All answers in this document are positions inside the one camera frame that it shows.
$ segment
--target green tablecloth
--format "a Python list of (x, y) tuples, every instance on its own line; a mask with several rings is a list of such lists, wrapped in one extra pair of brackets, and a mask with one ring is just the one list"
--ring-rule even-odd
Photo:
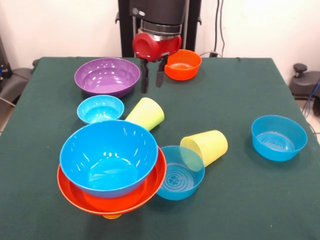
[[(156, 100), (164, 122), (152, 130), (158, 144), (220, 130), (228, 152), (206, 168), (197, 192), (183, 201), (155, 196), (116, 220), (68, 203), (57, 185), (60, 149), (83, 126), (85, 95), (74, 83), (92, 58), (42, 58), (0, 136), (0, 239), (3, 240), (302, 240), (320, 239), (320, 148), (271, 59), (207, 58), (187, 82), (165, 79), (148, 94), (140, 82), (123, 98), (125, 112), (143, 96)], [(130, 59), (136, 64), (139, 60)], [(262, 158), (251, 124), (277, 114), (300, 123), (308, 144), (293, 160)]]

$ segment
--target orange plate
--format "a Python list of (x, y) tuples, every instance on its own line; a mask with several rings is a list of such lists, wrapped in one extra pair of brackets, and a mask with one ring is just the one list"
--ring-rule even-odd
[(117, 198), (98, 198), (84, 193), (69, 181), (62, 172), (60, 165), (57, 172), (57, 181), (63, 196), (77, 208), (96, 215), (119, 216), (131, 212), (149, 201), (164, 182), (166, 170), (164, 153), (158, 147), (158, 158), (154, 168), (143, 184), (128, 195)]
[(164, 71), (174, 80), (186, 81), (197, 75), (201, 62), (202, 58), (194, 51), (180, 49), (169, 56)]

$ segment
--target bowl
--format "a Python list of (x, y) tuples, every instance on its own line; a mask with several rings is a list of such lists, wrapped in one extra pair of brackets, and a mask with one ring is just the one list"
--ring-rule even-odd
[(201, 62), (202, 58), (194, 51), (180, 49), (169, 56), (164, 72), (174, 80), (190, 80), (197, 75)]
[(136, 189), (156, 164), (158, 146), (145, 128), (122, 120), (92, 123), (64, 143), (60, 165), (88, 194), (116, 198)]
[(190, 197), (205, 176), (201, 157), (184, 146), (165, 146), (161, 150), (166, 161), (166, 174), (157, 194), (174, 201)]
[(306, 131), (298, 123), (278, 115), (257, 118), (251, 133), (255, 150), (266, 159), (277, 162), (292, 159), (308, 141)]
[(133, 62), (105, 57), (83, 64), (74, 75), (79, 88), (90, 95), (111, 95), (121, 98), (128, 94), (140, 78), (140, 69)]
[(164, 154), (159, 149), (159, 155), (156, 161), (156, 164), (145, 181), (141, 184), (139, 188), (134, 190), (134, 192), (139, 191), (140, 188), (143, 188), (144, 191), (140, 195), (140, 198), (132, 200), (132, 194), (129, 193), (126, 196), (121, 198), (113, 199), (100, 199), (99, 203), (94, 203), (92, 206), (92, 201), (88, 201), (88, 198), (84, 196), (86, 194), (76, 185), (74, 185), (63, 173), (61, 167), (59, 166), (57, 171), (57, 181), (59, 189), (62, 195), (75, 207), (95, 215), (101, 215), (108, 219), (114, 219), (119, 217), (121, 214), (131, 212), (145, 203), (147, 203), (159, 190), (162, 183), (164, 182), (166, 175), (166, 160)]
[(78, 117), (85, 124), (119, 119), (124, 113), (123, 102), (110, 95), (97, 95), (84, 100), (77, 108)]

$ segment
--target cup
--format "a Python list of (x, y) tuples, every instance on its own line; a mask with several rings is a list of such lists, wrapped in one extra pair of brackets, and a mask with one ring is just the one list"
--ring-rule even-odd
[(126, 117), (126, 121), (138, 124), (148, 131), (163, 122), (165, 113), (154, 100), (143, 97)]
[(182, 138), (180, 146), (196, 152), (207, 167), (224, 155), (228, 150), (228, 141), (218, 130), (206, 131)]

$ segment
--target blue bowl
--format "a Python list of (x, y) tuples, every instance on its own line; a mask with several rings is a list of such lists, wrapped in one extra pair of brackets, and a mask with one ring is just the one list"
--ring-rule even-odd
[(116, 198), (136, 189), (154, 168), (155, 138), (145, 128), (122, 120), (86, 125), (72, 134), (60, 152), (65, 176), (83, 191)]
[(166, 173), (157, 194), (174, 201), (190, 197), (205, 176), (201, 157), (184, 146), (165, 146), (161, 149), (165, 156)]
[(76, 111), (85, 124), (119, 119), (124, 113), (123, 102), (115, 96), (97, 95), (84, 100)]
[(308, 141), (306, 131), (284, 116), (261, 116), (253, 122), (251, 132), (255, 150), (266, 159), (277, 162), (292, 159)]

